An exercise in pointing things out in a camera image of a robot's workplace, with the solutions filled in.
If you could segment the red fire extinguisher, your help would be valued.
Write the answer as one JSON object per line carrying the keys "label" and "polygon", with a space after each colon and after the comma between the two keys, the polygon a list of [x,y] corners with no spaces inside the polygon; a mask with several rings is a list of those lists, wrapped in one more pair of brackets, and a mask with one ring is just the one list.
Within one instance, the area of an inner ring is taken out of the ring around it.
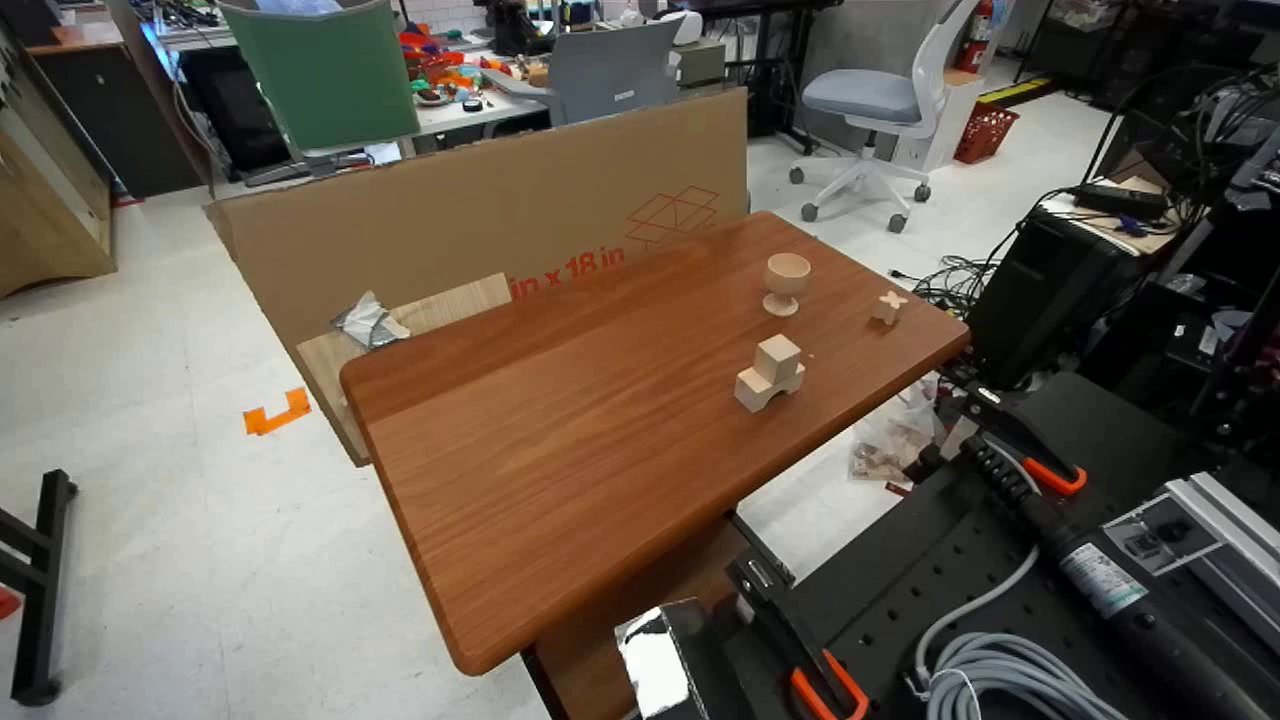
{"label": "red fire extinguisher", "polygon": [[994,46],[994,16],[996,16],[996,0],[978,0],[973,20],[957,50],[957,66],[954,66],[957,71],[981,71],[985,52]]}

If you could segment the white grey office chair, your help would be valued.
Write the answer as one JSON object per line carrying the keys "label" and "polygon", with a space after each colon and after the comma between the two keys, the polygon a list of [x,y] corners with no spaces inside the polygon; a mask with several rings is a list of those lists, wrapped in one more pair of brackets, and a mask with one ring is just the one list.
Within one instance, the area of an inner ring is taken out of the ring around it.
{"label": "white grey office chair", "polygon": [[[923,31],[904,71],[886,70],[827,70],[806,84],[802,103],[824,116],[841,116],[848,127],[870,135],[894,135],[898,146],[929,146],[941,133],[947,108],[943,77],[947,52],[981,0],[954,0]],[[848,158],[848,168],[827,180],[806,208],[802,220],[817,225],[824,206],[860,186],[882,188],[898,212],[886,220],[890,234],[904,234],[917,206],[934,200],[923,168],[882,162],[872,150]]]}

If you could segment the red plastic basket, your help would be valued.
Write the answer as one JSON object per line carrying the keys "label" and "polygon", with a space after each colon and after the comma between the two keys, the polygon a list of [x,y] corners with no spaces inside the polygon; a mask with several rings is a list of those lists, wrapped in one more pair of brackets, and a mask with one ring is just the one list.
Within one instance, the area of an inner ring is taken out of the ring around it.
{"label": "red plastic basket", "polygon": [[957,162],[978,164],[996,158],[1013,126],[1018,126],[1018,112],[1010,108],[978,108],[957,146]]}

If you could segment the square wooden block pair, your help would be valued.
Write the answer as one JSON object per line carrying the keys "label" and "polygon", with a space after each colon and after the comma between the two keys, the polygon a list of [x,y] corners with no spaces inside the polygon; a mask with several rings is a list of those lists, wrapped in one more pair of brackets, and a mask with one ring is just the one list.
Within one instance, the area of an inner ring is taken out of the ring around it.
{"label": "square wooden block pair", "polygon": [[798,396],[806,388],[806,352],[785,334],[756,345],[749,368],[738,373],[738,405],[744,414],[765,414],[777,396]]}

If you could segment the flower-shaped wooden block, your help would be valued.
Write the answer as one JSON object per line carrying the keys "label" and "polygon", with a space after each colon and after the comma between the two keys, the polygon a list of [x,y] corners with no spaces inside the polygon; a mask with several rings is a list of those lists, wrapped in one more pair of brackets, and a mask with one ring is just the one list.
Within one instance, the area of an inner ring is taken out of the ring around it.
{"label": "flower-shaped wooden block", "polygon": [[902,297],[902,292],[882,292],[882,297],[878,297],[878,309],[872,309],[872,323],[898,328],[904,309],[910,309],[910,297]]}

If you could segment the black orange clamp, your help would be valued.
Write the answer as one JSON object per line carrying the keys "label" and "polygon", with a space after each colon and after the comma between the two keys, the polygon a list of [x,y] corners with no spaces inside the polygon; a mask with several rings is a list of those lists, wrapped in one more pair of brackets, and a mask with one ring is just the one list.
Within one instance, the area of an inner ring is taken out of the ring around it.
{"label": "black orange clamp", "polygon": [[961,400],[966,418],[981,423],[981,436],[1010,453],[1032,485],[1058,499],[1074,499],[1087,487],[1087,472],[1060,455],[1046,431],[994,388],[970,388]]}

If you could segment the round wooden spool block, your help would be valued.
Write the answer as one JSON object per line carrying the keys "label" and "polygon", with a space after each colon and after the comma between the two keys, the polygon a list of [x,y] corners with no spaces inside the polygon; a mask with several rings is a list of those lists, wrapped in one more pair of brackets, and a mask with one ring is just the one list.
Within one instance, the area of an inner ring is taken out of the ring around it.
{"label": "round wooden spool block", "polygon": [[802,253],[774,253],[765,264],[765,313],[768,315],[798,315],[802,297],[809,287],[813,260]]}

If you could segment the black metal floor stand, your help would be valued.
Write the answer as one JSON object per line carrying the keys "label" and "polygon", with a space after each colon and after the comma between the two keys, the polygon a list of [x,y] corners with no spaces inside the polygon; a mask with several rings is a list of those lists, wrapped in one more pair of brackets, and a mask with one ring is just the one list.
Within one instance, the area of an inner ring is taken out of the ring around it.
{"label": "black metal floor stand", "polygon": [[64,467],[52,467],[42,479],[42,506],[34,525],[0,508],[0,581],[26,598],[11,670],[11,700],[26,708],[42,708],[60,697],[60,681],[52,678],[52,641],[72,499],[72,476]]}

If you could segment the crumpled grey paper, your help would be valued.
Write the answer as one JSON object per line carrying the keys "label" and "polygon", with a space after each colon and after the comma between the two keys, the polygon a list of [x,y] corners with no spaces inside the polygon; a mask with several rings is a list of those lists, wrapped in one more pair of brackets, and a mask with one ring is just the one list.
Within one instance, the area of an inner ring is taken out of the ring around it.
{"label": "crumpled grey paper", "polygon": [[372,292],[363,292],[335,328],[360,347],[387,347],[407,338],[407,328]]}

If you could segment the green office chair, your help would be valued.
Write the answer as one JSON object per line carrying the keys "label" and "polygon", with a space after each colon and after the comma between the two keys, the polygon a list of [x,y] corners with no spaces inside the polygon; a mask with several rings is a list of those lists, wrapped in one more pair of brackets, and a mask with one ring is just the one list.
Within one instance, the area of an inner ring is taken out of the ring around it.
{"label": "green office chair", "polygon": [[309,16],[224,0],[222,13],[297,158],[394,146],[420,127],[387,0]]}

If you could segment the orange floor tape marker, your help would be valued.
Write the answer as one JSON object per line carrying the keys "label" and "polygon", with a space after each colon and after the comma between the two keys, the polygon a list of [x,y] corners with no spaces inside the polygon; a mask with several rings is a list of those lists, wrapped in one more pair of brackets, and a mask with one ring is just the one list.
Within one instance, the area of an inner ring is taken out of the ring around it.
{"label": "orange floor tape marker", "polygon": [[283,392],[282,410],[250,410],[250,414],[239,414],[239,421],[243,421],[250,436],[272,436],[272,431],[282,431],[283,423],[293,423],[293,421],[299,421],[309,414],[311,414],[309,392],[293,388],[293,392]]}

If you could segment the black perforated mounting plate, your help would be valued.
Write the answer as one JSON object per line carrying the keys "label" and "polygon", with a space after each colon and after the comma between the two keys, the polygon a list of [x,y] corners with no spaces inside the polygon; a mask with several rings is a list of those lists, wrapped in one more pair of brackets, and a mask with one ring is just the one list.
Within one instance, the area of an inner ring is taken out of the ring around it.
{"label": "black perforated mounting plate", "polygon": [[[1097,540],[1135,581],[1143,571],[1111,550],[1105,520],[1155,495],[1155,479],[1205,461],[1190,436],[1154,421],[1135,405],[1097,388],[1083,377],[1054,377],[1018,410],[1092,479],[1064,506],[1083,540]],[[813,577],[780,593],[785,621],[817,649],[832,649],[872,697],[870,720],[920,720],[912,700],[912,654],[929,623],[978,599],[1018,571],[1032,550],[1027,520],[996,492],[985,466],[961,453],[936,467],[910,499],[824,561]],[[1060,569],[1046,556],[1025,581],[966,621],[943,621],[929,659],[961,632],[1013,632],[1058,654],[1083,686],[1128,720],[1236,720],[1222,681],[1257,700],[1257,720],[1280,720],[1280,659],[1250,636],[1228,604],[1213,599],[1200,581],[1143,581],[1154,613],[1105,621]],[[1163,630],[1183,632],[1194,670],[1173,678],[1155,654]],[[749,708],[760,720],[785,720],[785,659],[765,641],[728,636],[728,659],[749,686]]]}

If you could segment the large cardboard sheet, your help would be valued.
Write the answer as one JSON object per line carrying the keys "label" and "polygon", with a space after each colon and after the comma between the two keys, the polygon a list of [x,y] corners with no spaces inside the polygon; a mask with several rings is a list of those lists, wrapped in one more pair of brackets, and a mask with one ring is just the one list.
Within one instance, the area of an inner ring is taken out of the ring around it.
{"label": "large cardboard sheet", "polygon": [[749,96],[721,90],[213,200],[208,220],[348,461],[363,466],[335,373],[309,356],[363,292],[400,309],[505,278],[529,299],[738,225],[749,208]]}

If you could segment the grey chair back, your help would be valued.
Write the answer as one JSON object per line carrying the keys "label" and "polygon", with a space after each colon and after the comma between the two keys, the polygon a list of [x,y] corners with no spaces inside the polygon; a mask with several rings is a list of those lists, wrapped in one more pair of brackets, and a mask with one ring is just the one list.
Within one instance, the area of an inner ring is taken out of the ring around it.
{"label": "grey chair back", "polygon": [[674,24],[559,35],[549,57],[551,126],[582,126],[678,100],[674,42]]}

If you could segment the black computer tower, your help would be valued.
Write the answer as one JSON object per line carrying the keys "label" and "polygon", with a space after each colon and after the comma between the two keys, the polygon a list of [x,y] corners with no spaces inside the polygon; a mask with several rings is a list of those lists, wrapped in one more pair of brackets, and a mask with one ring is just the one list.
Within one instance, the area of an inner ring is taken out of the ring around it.
{"label": "black computer tower", "polygon": [[1087,328],[1141,260],[1111,241],[1037,206],[970,313],[978,377],[1018,388],[1074,334]]}

